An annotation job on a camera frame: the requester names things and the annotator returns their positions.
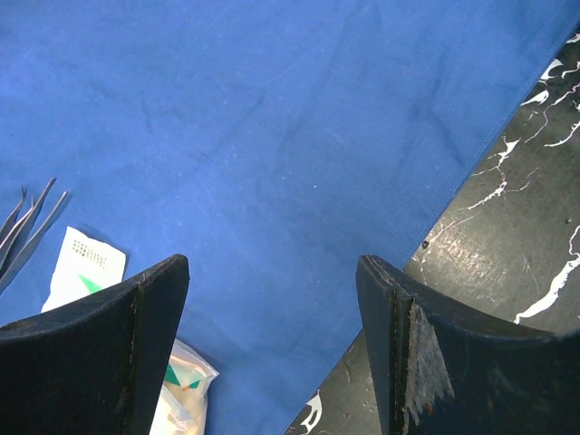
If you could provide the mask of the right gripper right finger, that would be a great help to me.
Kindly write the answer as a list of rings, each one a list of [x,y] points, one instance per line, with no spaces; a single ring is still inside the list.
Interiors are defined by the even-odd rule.
[[[579,334],[485,314],[360,257],[359,310],[385,434],[576,434]]]

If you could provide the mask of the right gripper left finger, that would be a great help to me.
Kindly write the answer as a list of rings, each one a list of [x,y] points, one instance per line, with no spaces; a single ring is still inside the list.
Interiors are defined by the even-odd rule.
[[[2,433],[149,433],[188,288],[177,254],[3,326]]]

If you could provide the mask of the green suture packet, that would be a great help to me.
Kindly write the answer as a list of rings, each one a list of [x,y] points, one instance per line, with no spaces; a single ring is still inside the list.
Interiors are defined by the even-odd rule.
[[[203,435],[208,389],[219,372],[194,349],[175,339],[150,434]]]

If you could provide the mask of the white packet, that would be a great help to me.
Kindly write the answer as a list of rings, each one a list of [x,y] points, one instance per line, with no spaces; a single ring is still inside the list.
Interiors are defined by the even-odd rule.
[[[41,312],[117,285],[123,280],[126,260],[119,249],[67,227]]]

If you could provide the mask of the steel forceps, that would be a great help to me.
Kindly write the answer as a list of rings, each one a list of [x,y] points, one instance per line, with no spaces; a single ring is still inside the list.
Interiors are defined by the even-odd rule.
[[[39,217],[44,206],[44,202],[55,182],[56,178],[50,179],[43,189],[41,195],[37,199],[31,198],[31,200],[34,199],[35,206],[31,215],[31,220],[27,225],[28,228],[24,231],[24,234],[26,235],[24,245],[16,250],[14,256],[5,257],[4,260],[1,257],[1,293],[3,293],[5,289],[13,282],[15,277],[22,270],[24,265],[33,255],[34,251],[40,245],[46,232],[51,228],[53,223],[62,213],[64,205],[69,197],[69,192],[67,190],[65,190],[64,193],[60,196],[44,222],[33,232],[37,218]]]

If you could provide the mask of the blue surgical drape cloth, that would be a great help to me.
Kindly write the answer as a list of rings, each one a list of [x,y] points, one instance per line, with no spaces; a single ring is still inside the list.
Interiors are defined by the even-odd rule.
[[[68,227],[134,276],[188,258],[210,434],[281,434],[579,22],[576,1],[4,1],[1,211],[63,213],[1,297],[40,312]]]

